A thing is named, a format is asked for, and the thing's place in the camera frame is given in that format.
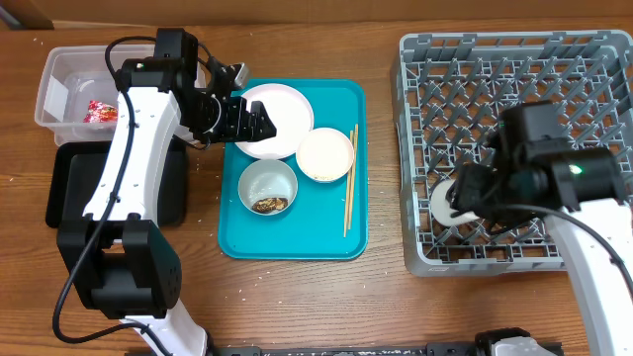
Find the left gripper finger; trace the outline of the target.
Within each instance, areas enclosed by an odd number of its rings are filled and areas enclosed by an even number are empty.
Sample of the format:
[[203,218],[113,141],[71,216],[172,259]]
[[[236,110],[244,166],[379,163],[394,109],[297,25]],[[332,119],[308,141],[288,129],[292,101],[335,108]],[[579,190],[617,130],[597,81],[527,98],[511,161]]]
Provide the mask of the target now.
[[247,118],[251,124],[266,124],[270,122],[264,104],[261,101],[248,101],[247,106]]
[[276,134],[277,130],[274,125],[263,123],[262,125],[249,127],[246,131],[245,140],[247,142],[258,142],[275,137]]

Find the small white cup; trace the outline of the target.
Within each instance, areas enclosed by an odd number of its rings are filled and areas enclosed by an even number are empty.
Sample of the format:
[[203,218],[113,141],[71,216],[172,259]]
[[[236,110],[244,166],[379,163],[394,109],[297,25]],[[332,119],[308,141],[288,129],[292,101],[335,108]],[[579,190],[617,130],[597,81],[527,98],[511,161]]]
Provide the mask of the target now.
[[430,195],[430,212],[434,219],[444,226],[455,226],[479,219],[473,212],[459,213],[456,217],[452,216],[456,210],[450,207],[447,194],[454,183],[455,181],[452,179],[443,180],[435,186]]

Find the pink bowl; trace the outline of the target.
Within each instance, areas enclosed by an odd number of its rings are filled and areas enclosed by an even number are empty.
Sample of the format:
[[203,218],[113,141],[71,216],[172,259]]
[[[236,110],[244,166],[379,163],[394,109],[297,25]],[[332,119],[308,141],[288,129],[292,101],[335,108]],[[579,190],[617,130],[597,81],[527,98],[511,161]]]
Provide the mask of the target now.
[[304,168],[309,165],[331,165],[348,171],[352,164],[351,158],[352,143],[349,137],[332,128],[310,131],[296,151],[296,161],[303,173]]

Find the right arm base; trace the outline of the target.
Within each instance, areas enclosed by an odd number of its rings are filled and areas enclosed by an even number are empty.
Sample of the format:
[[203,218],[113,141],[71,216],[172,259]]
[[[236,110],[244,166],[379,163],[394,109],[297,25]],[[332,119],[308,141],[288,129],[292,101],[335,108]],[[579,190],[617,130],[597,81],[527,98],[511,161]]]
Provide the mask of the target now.
[[475,343],[486,356],[539,355],[541,347],[521,328],[502,328],[478,333]]

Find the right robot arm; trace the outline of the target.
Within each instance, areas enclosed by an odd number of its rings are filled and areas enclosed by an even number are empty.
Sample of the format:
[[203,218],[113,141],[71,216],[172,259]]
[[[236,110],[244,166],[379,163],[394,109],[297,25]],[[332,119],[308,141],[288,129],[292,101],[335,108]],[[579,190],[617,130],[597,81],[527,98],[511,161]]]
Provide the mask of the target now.
[[463,165],[437,185],[432,213],[445,226],[488,221],[504,233],[541,220],[557,246],[593,355],[632,352],[632,210],[616,158],[575,149],[549,101],[503,111],[488,139],[493,162]]

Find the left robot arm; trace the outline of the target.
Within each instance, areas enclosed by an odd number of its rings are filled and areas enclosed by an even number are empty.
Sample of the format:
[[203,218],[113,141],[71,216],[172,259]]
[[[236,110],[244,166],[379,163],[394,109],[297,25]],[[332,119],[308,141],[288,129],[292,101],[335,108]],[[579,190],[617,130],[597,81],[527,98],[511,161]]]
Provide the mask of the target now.
[[200,58],[197,38],[162,28],[154,52],[112,71],[118,120],[104,170],[83,214],[62,222],[56,242],[68,278],[61,294],[134,329],[157,355],[210,355],[210,333],[180,299],[180,259],[158,226],[169,145],[186,127],[203,145],[256,142],[276,128],[264,106],[239,96],[244,64]]

